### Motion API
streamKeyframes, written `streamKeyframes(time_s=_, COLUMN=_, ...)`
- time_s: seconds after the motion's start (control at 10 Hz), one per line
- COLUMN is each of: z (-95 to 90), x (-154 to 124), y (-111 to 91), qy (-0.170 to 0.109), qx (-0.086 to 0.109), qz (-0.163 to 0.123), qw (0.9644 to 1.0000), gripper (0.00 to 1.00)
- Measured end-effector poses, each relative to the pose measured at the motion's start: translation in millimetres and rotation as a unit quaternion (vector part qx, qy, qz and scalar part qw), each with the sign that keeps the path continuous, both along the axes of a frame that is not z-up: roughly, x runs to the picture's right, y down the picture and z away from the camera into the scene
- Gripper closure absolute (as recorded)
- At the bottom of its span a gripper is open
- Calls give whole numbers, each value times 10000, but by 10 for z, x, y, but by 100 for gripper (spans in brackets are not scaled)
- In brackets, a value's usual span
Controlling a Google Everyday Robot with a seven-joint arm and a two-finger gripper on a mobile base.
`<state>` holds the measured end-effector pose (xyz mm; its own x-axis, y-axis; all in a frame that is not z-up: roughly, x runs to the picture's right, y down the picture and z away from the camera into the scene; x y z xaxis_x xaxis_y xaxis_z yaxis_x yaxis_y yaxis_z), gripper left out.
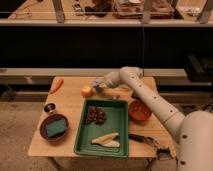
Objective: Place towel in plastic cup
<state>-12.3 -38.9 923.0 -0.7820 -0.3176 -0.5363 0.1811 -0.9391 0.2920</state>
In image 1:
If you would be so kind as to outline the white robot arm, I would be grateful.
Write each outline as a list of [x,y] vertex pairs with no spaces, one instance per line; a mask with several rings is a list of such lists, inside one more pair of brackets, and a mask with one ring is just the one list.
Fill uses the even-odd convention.
[[179,145],[177,171],[213,171],[213,113],[184,115],[141,80],[141,69],[122,67],[103,77],[109,88],[129,86]]

